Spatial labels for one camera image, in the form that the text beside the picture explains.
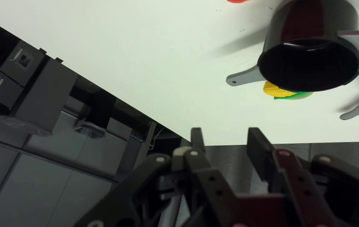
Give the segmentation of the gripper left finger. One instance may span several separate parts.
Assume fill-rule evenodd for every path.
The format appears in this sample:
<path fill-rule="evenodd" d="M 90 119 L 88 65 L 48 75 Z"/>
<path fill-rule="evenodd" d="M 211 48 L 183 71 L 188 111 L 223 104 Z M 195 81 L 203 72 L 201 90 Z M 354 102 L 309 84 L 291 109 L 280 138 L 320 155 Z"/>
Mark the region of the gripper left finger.
<path fill-rule="evenodd" d="M 189 148 L 172 156 L 149 155 L 74 227 L 152 227 L 170 202 L 183 195 L 190 217 L 181 227 L 233 227 L 236 197 L 204 152 L 201 128 L 192 128 Z"/>

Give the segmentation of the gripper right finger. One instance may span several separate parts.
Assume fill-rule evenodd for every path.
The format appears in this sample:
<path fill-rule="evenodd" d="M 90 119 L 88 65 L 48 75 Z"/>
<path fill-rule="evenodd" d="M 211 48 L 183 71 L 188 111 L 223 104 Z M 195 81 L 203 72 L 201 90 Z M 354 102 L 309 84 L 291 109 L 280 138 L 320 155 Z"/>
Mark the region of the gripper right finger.
<path fill-rule="evenodd" d="M 281 194 L 289 226 L 359 227 L 359 168 L 332 155 L 305 161 L 248 128 L 247 155 L 269 193 Z"/>

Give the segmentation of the yellow and green toy corn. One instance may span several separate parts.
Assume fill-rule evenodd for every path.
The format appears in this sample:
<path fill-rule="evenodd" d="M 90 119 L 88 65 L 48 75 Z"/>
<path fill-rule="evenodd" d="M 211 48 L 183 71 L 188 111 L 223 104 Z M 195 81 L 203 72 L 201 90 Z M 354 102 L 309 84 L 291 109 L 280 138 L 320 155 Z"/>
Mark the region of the yellow and green toy corn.
<path fill-rule="evenodd" d="M 265 94 L 273 97 L 275 100 L 298 100 L 305 99 L 312 95 L 312 92 L 292 92 L 279 88 L 269 81 L 266 81 L 263 86 Z"/>

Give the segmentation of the black drawer cabinet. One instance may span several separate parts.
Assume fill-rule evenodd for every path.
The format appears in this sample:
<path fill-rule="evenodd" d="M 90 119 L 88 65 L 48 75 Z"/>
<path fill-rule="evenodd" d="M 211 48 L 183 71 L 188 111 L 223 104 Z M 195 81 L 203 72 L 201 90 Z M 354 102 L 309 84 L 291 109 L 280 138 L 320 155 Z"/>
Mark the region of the black drawer cabinet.
<path fill-rule="evenodd" d="M 51 136 L 78 74 L 0 27 L 0 116 L 6 125 Z"/>

